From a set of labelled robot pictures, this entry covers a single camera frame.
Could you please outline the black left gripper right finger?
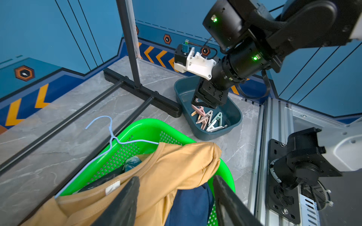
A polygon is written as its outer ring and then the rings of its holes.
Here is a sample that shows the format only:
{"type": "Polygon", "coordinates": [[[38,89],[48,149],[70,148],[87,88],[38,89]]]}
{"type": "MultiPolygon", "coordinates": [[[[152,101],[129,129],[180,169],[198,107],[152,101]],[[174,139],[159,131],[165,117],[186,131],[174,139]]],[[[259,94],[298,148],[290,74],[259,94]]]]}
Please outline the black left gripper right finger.
{"type": "Polygon", "coordinates": [[[214,176],[217,222],[220,226],[261,226],[221,176],[214,176]]]}

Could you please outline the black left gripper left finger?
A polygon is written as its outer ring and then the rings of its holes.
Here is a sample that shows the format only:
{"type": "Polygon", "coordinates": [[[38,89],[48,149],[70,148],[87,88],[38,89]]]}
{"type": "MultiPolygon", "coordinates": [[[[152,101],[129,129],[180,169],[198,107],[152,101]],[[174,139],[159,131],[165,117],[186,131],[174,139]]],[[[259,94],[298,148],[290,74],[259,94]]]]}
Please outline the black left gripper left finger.
{"type": "Polygon", "coordinates": [[[136,219],[140,179],[133,177],[92,226],[133,226],[136,219]]]}

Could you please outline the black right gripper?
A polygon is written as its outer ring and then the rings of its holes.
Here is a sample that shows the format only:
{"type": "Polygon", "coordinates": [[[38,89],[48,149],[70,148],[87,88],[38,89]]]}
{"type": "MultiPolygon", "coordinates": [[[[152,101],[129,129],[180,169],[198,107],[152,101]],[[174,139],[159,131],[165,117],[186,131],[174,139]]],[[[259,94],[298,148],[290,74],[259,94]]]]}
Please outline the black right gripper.
{"type": "Polygon", "coordinates": [[[216,109],[217,107],[226,104],[227,99],[227,90],[218,90],[210,81],[200,78],[191,103],[194,106],[216,109]]]}

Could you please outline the pink clothespin front tan shirt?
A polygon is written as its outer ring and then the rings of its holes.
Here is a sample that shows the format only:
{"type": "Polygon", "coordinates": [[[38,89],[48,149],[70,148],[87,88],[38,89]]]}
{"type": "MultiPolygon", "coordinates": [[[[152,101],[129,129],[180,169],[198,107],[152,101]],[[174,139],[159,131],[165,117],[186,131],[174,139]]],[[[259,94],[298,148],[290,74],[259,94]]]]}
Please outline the pink clothespin front tan shirt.
{"type": "Polygon", "coordinates": [[[200,124],[201,125],[201,129],[205,130],[207,128],[209,122],[209,115],[205,115],[203,117],[201,117],[199,120],[197,120],[196,124],[200,124]]]}

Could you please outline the pink clothespin tan shirt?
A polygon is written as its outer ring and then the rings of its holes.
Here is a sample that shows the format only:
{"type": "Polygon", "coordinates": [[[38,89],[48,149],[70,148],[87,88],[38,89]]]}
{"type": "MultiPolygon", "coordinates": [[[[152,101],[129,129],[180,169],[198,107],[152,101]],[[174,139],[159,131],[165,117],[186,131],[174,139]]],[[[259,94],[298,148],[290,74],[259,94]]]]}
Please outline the pink clothespin tan shirt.
{"type": "Polygon", "coordinates": [[[197,112],[197,114],[199,114],[201,117],[205,117],[206,113],[204,111],[203,106],[195,106],[195,105],[191,105],[191,107],[194,109],[194,111],[197,112]]]}
{"type": "Polygon", "coordinates": [[[207,128],[209,122],[209,115],[205,115],[203,117],[201,117],[199,120],[197,120],[196,124],[200,124],[201,125],[201,129],[205,130],[207,128]]]}

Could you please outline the navy printed t-shirt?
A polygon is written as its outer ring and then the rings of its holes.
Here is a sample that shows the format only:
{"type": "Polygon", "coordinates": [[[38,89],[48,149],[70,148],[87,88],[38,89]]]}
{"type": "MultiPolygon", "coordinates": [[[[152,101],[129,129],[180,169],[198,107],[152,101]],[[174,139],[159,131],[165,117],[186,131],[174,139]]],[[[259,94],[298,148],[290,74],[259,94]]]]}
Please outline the navy printed t-shirt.
{"type": "Polygon", "coordinates": [[[178,190],[166,226],[206,226],[215,203],[208,183],[178,190]]]}

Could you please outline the white wire hanger tan shirt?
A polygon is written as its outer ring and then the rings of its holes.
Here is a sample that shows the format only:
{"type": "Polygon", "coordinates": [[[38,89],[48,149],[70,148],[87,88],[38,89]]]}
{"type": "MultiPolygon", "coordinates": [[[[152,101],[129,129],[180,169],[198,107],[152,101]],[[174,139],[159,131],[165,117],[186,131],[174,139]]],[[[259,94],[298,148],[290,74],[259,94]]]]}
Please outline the white wire hanger tan shirt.
{"type": "Polygon", "coordinates": [[[145,142],[145,143],[154,144],[154,145],[159,144],[158,142],[148,141],[148,140],[144,140],[144,139],[121,142],[118,139],[118,137],[116,137],[113,133],[113,130],[112,130],[113,119],[107,115],[99,116],[99,117],[93,119],[84,129],[87,130],[95,121],[97,121],[98,119],[101,119],[101,118],[108,118],[110,120],[109,126],[108,126],[108,130],[109,130],[109,134],[110,134],[110,139],[108,141],[109,149],[106,152],[97,155],[96,157],[91,159],[84,167],[82,167],[80,169],[80,171],[69,182],[67,182],[67,184],[57,194],[55,194],[55,198],[58,198],[91,164],[93,164],[98,159],[102,158],[104,155],[107,155],[113,148],[113,140],[116,140],[117,143],[120,145],[126,145],[126,144],[137,143],[137,142],[145,142]]]}

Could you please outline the white clothespin navy shirt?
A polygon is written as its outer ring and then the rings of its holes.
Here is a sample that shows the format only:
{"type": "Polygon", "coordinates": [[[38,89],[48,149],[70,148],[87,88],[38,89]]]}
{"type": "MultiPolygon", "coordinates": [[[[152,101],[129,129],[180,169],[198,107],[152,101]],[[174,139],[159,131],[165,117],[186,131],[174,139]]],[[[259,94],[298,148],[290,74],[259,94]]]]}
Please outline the white clothespin navy shirt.
{"type": "Polygon", "coordinates": [[[212,121],[212,118],[213,118],[213,110],[209,110],[209,111],[206,113],[206,116],[208,117],[208,124],[210,124],[211,121],[212,121]]]}
{"type": "Polygon", "coordinates": [[[210,124],[210,125],[206,128],[206,131],[207,131],[207,132],[215,132],[215,131],[219,131],[219,130],[225,129],[225,128],[227,128],[227,127],[228,127],[228,125],[215,127],[214,125],[210,124]]]}

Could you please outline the mint green clothespin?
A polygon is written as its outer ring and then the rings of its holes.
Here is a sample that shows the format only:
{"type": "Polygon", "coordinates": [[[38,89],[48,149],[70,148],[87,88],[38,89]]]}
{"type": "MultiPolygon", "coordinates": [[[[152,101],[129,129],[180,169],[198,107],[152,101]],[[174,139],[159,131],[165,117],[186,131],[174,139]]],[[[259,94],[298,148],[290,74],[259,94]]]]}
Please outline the mint green clothespin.
{"type": "Polygon", "coordinates": [[[216,122],[219,122],[219,126],[222,126],[222,117],[223,117],[222,112],[217,113],[210,124],[215,125],[216,122]]]}

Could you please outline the white clothespin front navy shirt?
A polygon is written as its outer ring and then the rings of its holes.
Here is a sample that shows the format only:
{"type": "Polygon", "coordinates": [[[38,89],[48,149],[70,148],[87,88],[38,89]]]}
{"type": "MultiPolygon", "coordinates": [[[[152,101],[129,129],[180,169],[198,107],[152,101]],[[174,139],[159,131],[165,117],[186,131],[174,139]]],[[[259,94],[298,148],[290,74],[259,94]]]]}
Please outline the white clothespin front navy shirt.
{"type": "Polygon", "coordinates": [[[227,128],[227,127],[228,127],[228,125],[215,127],[214,125],[210,124],[210,125],[206,128],[206,131],[207,131],[207,132],[215,132],[215,131],[219,131],[219,130],[225,129],[225,128],[227,128]]]}

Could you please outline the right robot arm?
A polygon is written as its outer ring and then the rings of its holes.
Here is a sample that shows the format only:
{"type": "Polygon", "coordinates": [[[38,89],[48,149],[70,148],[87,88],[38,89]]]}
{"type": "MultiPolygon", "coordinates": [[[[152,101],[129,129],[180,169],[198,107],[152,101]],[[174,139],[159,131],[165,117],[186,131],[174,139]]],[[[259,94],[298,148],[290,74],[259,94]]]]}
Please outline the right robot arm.
{"type": "Polygon", "coordinates": [[[361,1],[287,1],[274,18],[258,1],[217,1],[203,26],[219,44],[223,58],[199,80],[192,104],[217,108],[232,86],[260,72],[280,72],[298,49],[342,46],[361,38],[361,1]]]}

